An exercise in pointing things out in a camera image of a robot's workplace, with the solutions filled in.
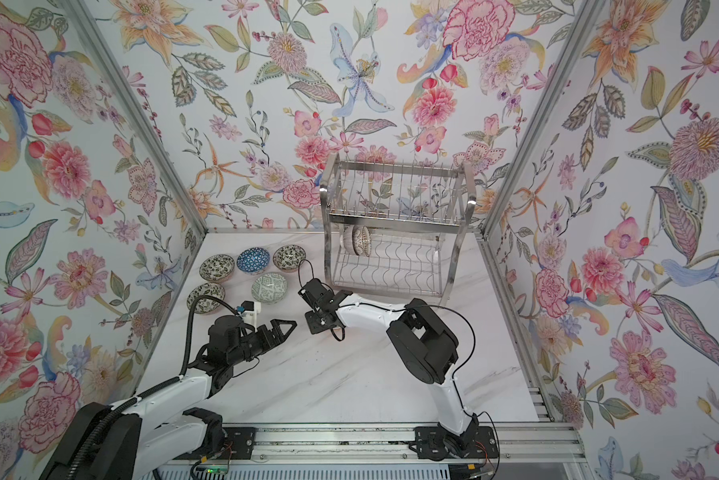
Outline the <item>pale green pattern bowl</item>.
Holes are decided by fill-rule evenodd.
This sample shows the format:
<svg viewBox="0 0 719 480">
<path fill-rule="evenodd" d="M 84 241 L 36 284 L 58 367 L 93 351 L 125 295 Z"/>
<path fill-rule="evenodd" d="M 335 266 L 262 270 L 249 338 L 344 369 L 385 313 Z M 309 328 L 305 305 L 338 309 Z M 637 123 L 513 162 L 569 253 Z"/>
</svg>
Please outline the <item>pale green pattern bowl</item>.
<svg viewBox="0 0 719 480">
<path fill-rule="evenodd" d="M 287 279 L 278 273 L 265 273 L 259 276 L 251 286 L 254 301 L 262 304 L 281 302 L 287 294 Z"/>
</svg>

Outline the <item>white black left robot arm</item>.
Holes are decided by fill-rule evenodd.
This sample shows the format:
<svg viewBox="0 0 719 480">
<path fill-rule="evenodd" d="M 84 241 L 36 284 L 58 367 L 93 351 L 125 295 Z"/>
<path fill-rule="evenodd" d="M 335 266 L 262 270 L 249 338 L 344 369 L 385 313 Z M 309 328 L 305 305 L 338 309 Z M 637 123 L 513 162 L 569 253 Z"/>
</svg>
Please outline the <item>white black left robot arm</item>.
<svg viewBox="0 0 719 480">
<path fill-rule="evenodd" d="M 137 479 L 183 455 L 211 458 L 229 444 L 220 414 L 201 408 L 234 368 L 281 346 L 297 324 L 253 327 L 238 315 L 217 318 L 207 344 L 181 372 L 115 404 L 91 403 L 75 414 L 41 473 L 43 479 Z"/>
</svg>

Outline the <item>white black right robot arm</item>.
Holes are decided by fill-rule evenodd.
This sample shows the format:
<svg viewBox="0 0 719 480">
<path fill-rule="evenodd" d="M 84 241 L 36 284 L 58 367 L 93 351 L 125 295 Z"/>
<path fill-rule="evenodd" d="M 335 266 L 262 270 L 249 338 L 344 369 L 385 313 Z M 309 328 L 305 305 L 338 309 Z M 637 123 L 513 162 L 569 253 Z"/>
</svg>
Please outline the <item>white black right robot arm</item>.
<svg viewBox="0 0 719 480">
<path fill-rule="evenodd" d="M 477 447 L 479 418 L 469 412 L 455 384 L 459 340 L 425 300 L 388 304 L 347 290 L 334 291 L 319 279 L 304 284 L 298 295 L 308 305 L 305 320 L 311 334 L 362 329 L 382 333 L 407 371 L 423 384 L 437 408 L 437 428 L 429 446 L 417 446 L 421 458 L 465 458 Z"/>
</svg>

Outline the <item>brown mandala pattern bowl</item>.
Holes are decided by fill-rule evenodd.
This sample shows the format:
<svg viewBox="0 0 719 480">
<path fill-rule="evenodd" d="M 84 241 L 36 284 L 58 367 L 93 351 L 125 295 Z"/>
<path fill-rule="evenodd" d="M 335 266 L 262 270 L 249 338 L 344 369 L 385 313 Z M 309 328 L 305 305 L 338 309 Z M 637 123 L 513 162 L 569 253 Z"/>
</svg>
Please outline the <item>brown mandala pattern bowl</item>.
<svg viewBox="0 0 719 480">
<path fill-rule="evenodd" d="M 352 247 L 357 256 L 371 256 L 371 232 L 367 226 L 353 226 Z"/>
</svg>

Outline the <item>two-tier steel dish rack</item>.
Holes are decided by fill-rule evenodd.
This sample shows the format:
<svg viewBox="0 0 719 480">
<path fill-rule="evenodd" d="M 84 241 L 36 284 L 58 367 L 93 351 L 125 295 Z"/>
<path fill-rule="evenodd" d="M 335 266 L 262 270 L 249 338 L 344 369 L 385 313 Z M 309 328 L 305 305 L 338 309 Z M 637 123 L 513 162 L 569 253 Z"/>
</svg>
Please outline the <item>two-tier steel dish rack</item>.
<svg viewBox="0 0 719 480">
<path fill-rule="evenodd" d="M 447 301 L 477 209 L 469 164 L 377 163 L 332 156 L 318 182 L 324 278 L 363 294 Z M 347 255 L 345 225 L 371 232 L 371 256 Z"/>
</svg>

